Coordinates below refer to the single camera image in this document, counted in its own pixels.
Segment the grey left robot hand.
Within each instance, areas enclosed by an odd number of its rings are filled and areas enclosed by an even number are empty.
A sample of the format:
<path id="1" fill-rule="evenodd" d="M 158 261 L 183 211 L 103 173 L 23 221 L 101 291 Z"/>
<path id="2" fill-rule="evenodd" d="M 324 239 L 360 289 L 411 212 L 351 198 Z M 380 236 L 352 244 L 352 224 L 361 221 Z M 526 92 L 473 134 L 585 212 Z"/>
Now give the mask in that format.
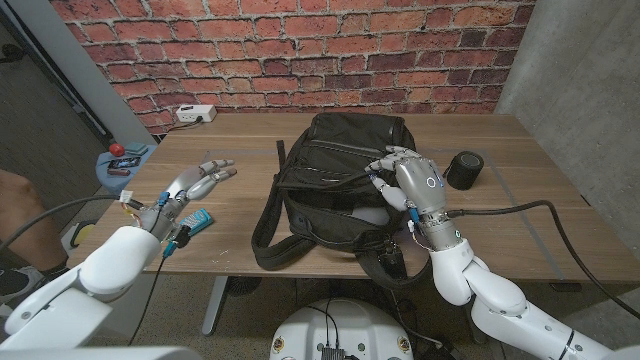
<path id="1" fill-rule="evenodd" d="M 218 183 L 233 177 L 237 173 L 234 164 L 234 160 L 212 160 L 187 168 L 165 189 L 169 200 L 162 212 L 177 217 L 190 201 L 202 200 Z"/>

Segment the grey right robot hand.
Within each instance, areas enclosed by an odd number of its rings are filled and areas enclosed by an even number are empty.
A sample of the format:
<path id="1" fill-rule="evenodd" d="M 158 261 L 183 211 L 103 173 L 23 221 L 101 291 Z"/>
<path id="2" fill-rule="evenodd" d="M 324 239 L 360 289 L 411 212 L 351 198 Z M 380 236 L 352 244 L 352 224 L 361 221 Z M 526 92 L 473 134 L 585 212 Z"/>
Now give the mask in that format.
<path id="1" fill-rule="evenodd" d="M 389 145 L 386 150 L 385 157 L 365 168 L 383 198 L 398 211 L 415 208 L 419 215 L 442 211 L 446 206 L 446 191 L 435 163 L 408 148 Z M 382 170 L 393 173 L 397 187 L 377 175 Z"/>

